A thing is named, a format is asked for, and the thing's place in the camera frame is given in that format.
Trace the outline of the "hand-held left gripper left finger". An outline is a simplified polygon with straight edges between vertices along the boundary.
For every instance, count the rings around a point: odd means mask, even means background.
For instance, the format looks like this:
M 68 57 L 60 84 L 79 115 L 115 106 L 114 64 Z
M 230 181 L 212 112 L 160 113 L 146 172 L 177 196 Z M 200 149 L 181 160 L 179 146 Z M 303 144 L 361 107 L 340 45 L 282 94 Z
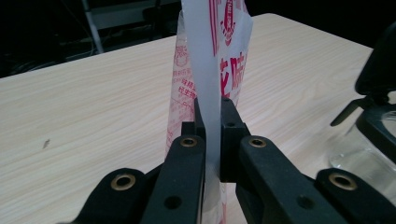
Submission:
M 140 224 L 200 224 L 205 189 L 205 126 L 194 100 L 194 121 L 169 148 Z

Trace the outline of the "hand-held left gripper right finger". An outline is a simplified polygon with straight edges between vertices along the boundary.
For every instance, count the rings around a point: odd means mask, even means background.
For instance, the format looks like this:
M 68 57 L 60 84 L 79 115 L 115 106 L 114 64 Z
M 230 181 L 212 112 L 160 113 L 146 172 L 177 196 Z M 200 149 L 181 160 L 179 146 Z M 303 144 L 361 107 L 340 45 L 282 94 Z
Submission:
M 269 139 L 252 135 L 221 99 L 220 180 L 235 183 L 248 224 L 347 224 Z

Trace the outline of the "pink and white plastic bag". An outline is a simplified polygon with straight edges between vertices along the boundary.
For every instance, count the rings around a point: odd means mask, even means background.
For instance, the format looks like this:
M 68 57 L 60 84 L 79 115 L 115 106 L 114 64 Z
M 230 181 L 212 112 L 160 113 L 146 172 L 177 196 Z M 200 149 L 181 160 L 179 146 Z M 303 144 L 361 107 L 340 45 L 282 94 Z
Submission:
M 253 20 L 245 0 L 181 0 L 166 145 L 181 124 L 202 115 L 206 128 L 201 224 L 226 224 L 226 187 L 219 180 L 220 98 L 238 102 Z

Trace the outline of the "glass jar with black lid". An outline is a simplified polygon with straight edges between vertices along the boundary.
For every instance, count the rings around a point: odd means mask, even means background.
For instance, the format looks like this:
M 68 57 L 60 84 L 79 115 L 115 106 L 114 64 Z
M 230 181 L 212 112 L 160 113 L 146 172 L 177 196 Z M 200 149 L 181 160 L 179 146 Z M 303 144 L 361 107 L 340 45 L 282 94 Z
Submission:
M 331 122 L 356 109 L 354 124 L 332 147 L 329 164 L 357 175 L 396 205 L 396 22 L 381 35 L 355 83 L 361 98 Z

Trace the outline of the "white desk leg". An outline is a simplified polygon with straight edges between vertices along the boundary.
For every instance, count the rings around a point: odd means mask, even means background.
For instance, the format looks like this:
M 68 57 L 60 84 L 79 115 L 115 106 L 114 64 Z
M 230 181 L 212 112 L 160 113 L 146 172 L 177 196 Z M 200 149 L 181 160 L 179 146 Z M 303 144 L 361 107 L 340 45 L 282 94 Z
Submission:
M 81 2 L 83 5 L 83 8 L 84 8 L 84 13 L 85 13 L 87 22 L 89 24 L 89 27 L 90 27 L 90 30 L 92 33 L 92 41 L 95 45 L 97 53 L 102 54 L 104 52 L 104 49 L 103 49 L 101 39 L 100 39 L 99 33 L 97 31 L 96 25 L 94 24 L 94 21 L 93 21 L 92 11 L 89 6 L 89 2 L 88 2 L 88 0 L 81 0 Z

